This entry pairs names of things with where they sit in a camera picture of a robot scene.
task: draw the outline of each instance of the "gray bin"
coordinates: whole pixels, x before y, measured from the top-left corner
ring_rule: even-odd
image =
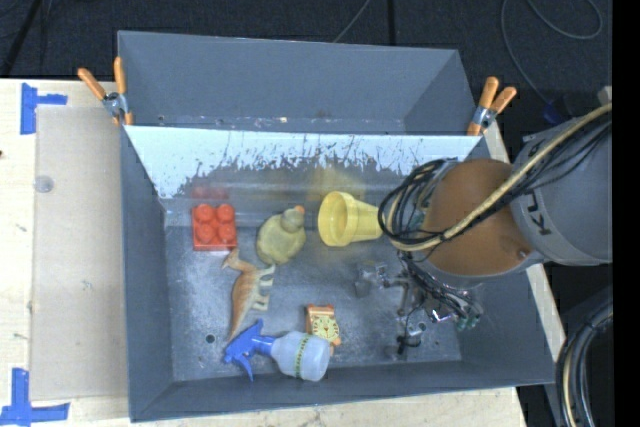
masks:
[[[406,361],[384,355],[396,336],[398,295],[374,290],[357,298],[353,282],[363,261],[383,261],[390,274],[399,270],[395,250],[384,238],[327,248],[314,219],[334,186],[372,204],[396,187],[402,173],[381,170],[375,159],[353,165],[338,158],[319,182],[309,162],[247,169],[230,158],[229,166],[197,168],[169,192],[154,183],[164,176],[159,167],[180,168],[169,143],[176,133],[184,141],[178,146],[187,148],[179,149],[196,158],[210,150],[201,142],[203,130],[378,137],[389,146],[425,136],[456,145],[475,108],[457,51],[125,31],[118,54],[136,123],[121,131],[133,421],[553,382],[553,357],[526,274],[482,288],[486,313],[475,328],[458,332],[453,324],[434,324]],[[147,127],[145,137],[164,141],[166,152],[141,146],[136,134]],[[460,152],[489,156],[481,139],[471,152],[451,149],[451,155]],[[220,361],[236,274],[221,272],[219,257],[190,248],[189,211],[202,190],[212,193],[205,194],[211,201],[220,201],[222,191],[236,207],[241,256],[256,264],[252,246],[260,222],[304,202],[307,244],[277,269],[268,312],[251,319],[264,316],[264,334],[279,336],[304,329],[305,301],[336,305],[344,340],[321,381],[284,376],[256,355],[251,382]]]

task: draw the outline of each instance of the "clamp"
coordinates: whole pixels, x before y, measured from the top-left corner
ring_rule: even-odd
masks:
[[[122,59],[116,57],[113,61],[113,72],[118,92],[108,93],[86,68],[78,68],[78,77],[89,87],[95,97],[102,102],[107,112],[111,114],[113,122],[118,125],[122,118],[125,125],[133,124],[133,113],[129,109],[126,92],[127,83],[122,68]]]
[[[500,82],[496,77],[488,77],[485,81],[478,107],[467,128],[467,135],[480,135],[494,122],[509,102],[518,94],[515,87],[505,87],[496,96]]]

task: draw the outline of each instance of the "wooden table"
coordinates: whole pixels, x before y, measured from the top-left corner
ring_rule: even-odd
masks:
[[[29,370],[31,297],[34,253],[34,177],[37,133],[20,135],[19,105],[23,80],[0,80],[0,406],[10,403],[11,369]],[[63,93],[75,105],[97,100],[79,81],[26,80],[39,94]],[[103,84],[107,91],[115,85]],[[65,107],[40,106],[38,109]],[[495,124],[486,133],[496,158],[506,159]],[[90,177],[78,173],[78,180]],[[527,271],[532,283],[549,346],[557,356],[564,331],[547,283],[544,269],[535,265]],[[94,397],[62,397],[35,406],[70,401],[69,419],[64,425],[129,425],[127,400],[123,394]],[[355,402],[274,411],[261,411],[209,418],[152,422],[162,426],[234,425],[294,426],[487,426],[526,425],[514,388],[452,392],[397,399]]]

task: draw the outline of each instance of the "bin floor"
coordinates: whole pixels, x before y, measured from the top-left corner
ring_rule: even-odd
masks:
[[[165,233],[174,379],[191,381],[243,374],[240,367],[222,361],[232,312],[231,290],[239,272],[221,268],[224,256],[194,251],[189,227],[169,226]],[[256,234],[257,228],[238,229],[240,257],[264,268],[266,265],[255,251]],[[269,294],[268,310],[251,310],[240,331],[258,318],[264,320],[264,335],[304,331],[305,305],[330,303],[336,309],[342,344],[335,349],[329,371],[397,363],[385,355],[385,347],[395,344],[399,333],[397,311],[402,288],[373,286],[367,296],[357,297],[354,282],[358,264],[367,261],[385,263],[389,277],[401,270],[395,249],[384,239],[329,248],[317,231],[308,230],[302,251],[276,267],[273,285],[263,288]],[[459,359],[455,325],[443,322],[427,325],[422,343],[411,350],[409,361]],[[275,363],[259,354],[251,364],[254,374],[277,372]]]

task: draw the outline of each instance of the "metal part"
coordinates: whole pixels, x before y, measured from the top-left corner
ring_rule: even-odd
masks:
[[[129,112],[127,97],[118,93],[109,93],[102,100],[102,105],[104,105],[104,108],[107,109],[107,112],[114,118],[119,117],[121,112]]]

